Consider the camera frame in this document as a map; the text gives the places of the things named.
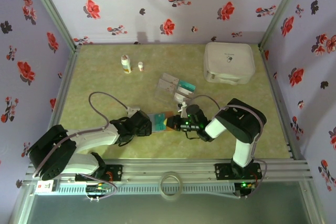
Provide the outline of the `clear acrylic card display stand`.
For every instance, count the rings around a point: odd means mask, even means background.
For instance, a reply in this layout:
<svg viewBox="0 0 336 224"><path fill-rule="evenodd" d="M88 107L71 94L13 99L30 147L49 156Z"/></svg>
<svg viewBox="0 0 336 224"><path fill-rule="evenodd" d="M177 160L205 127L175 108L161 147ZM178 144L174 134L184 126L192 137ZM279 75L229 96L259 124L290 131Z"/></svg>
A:
<svg viewBox="0 0 336 224"><path fill-rule="evenodd" d="M169 91L166 91L164 89L161 89L158 87L158 83L156 85L156 90L155 90L155 96L158 98L158 99L161 99L162 101L164 102L170 102L170 101L173 101L174 100L174 93L177 92L177 88L178 88L178 84L175 85L175 88L173 91L169 92ZM195 95L195 91L194 91L194 94L193 95L190 95L188 96L190 99L193 98Z"/></svg>

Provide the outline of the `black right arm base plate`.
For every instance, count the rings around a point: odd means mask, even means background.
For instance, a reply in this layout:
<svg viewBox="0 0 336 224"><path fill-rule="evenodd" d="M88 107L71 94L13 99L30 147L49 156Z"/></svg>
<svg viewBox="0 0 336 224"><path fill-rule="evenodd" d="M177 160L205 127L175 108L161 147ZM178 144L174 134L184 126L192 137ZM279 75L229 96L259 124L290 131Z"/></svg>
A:
<svg viewBox="0 0 336 224"><path fill-rule="evenodd" d="M251 163L244 168L233 163L218 163L214 167L217 180L259 180L262 178L259 163Z"/></svg>

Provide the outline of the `white box with red label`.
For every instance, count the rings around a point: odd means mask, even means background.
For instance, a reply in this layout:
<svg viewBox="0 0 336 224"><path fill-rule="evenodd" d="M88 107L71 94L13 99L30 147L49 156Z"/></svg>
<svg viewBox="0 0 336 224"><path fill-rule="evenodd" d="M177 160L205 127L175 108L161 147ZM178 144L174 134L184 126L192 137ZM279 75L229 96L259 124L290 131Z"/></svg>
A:
<svg viewBox="0 0 336 224"><path fill-rule="evenodd" d="M49 195L55 192L57 189L56 180L39 180L36 184L35 194L37 195Z"/></svg>

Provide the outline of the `white zip medicine pouch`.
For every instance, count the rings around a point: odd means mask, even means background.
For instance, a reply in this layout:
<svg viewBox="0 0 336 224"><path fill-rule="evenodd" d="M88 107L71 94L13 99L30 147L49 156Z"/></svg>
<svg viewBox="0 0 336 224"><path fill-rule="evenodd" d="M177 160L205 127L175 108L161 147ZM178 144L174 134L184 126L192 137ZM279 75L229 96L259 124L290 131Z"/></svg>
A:
<svg viewBox="0 0 336 224"><path fill-rule="evenodd" d="M210 83L247 84L255 74L253 51L248 44L209 42L204 52L204 78Z"/></svg>

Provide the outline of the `aluminium frame rail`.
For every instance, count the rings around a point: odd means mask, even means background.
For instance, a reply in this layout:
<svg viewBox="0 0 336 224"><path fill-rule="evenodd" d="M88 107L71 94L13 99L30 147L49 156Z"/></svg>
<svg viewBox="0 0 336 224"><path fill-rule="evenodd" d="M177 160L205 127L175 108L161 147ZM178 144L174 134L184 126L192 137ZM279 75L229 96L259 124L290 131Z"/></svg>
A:
<svg viewBox="0 0 336 224"><path fill-rule="evenodd" d="M180 176L184 183L255 183L255 182L299 182L311 181L312 175L308 164L303 160L267 159L259 163L262 178L259 180L217 180L215 164L230 163L228 159L107 159L105 165L118 164L123 166L120 182L114 183L156 183L168 172Z"/></svg>

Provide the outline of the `green circuit board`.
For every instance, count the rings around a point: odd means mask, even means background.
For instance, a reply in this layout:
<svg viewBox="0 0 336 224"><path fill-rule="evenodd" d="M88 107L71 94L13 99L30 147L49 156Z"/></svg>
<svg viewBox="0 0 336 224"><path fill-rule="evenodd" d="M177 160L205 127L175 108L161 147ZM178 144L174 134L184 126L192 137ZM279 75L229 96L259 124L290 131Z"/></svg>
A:
<svg viewBox="0 0 336 224"><path fill-rule="evenodd" d="M87 185L85 191L87 194L106 194L111 191L111 187L103 184Z"/></svg>

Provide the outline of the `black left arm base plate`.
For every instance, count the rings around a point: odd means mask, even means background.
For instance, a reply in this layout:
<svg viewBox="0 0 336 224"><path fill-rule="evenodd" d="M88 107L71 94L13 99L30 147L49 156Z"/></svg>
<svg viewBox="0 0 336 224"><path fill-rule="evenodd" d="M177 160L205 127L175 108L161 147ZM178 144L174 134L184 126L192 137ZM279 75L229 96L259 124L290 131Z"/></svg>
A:
<svg viewBox="0 0 336 224"><path fill-rule="evenodd" d="M98 167L89 176L95 179L104 180L108 182L120 182L123 174L123 166L118 164L105 165Z"/></svg>

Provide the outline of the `aluminium corner post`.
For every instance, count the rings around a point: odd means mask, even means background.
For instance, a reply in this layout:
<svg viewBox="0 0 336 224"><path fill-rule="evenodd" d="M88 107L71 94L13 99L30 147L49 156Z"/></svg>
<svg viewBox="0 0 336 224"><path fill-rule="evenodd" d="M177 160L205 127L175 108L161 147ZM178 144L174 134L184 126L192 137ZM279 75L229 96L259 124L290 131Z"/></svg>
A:
<svg viewBox="0 0 336 224"><path fill-rule="evenodd" d="M57 10L56 6L54 5L52 0L41 0L42 4L44 5L46 11L48 12L49 16L52 18L54 24L56 25L58 31L61 33L63 39L67 43L68 47L71 49L72 52L76 51L77 46L73 42L70 32L66 27L59 11Z"/></svg>
<svg viewBox="0 0 336 224"><path fill-rule="evenodd" d="M290 2L291 2L291 0L281 0L281 2L279 4L279 6L277 7L277 10L276 10L276 12L275 12L267 30L266 30L266 32L265 32L261 42L258 44L259 48L264 47L264 45L266 44L266 42L268 41L268 39L270 38L270 36L274 32L276 25L280 21L280 18L282 17L284 12L286 11Z"/></svg>

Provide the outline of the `tall white medicine bottle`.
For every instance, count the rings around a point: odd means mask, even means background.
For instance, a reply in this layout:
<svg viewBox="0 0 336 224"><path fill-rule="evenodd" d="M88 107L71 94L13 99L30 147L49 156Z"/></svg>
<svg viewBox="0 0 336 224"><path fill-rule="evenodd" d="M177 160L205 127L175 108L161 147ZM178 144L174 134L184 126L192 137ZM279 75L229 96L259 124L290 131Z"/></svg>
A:
<svg viewBox="0 0 336 224"><path fill-rule="evenodd" d="M128 55L122 55L121 56L121 64L122 64L123 71L125 73L131 73L132 72L131 61L130 61L130 57Z"/></svg>

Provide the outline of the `teal VIP chip card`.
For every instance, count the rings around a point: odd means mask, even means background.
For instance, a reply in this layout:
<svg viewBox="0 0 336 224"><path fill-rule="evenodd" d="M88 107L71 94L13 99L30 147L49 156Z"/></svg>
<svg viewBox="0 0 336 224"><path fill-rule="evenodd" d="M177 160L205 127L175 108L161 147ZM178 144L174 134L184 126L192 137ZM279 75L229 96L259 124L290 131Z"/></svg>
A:
<svg viewBox="0 0 336 224"><path fill-rule="evenodd" d="M178 82L178 86L181 87L181 88L183 88L183 89L186 89L186 90L188 90L188 91L190 91L190 92L194 92L195 89L196 89L196 86L195 86L195 85L190 84L190 83L188 83L188 82L186 82L186 81L183 81L183 80L180 80L180 81Z"/></svg>
<svg viewBox="0 0 336 224"><path fill-rule="evenodd" d="M153 132L162 132L166 130L166 125L165 125L165 113L156 113L153 115L153 122L152 122L152 127L153 127Z"/></svg>

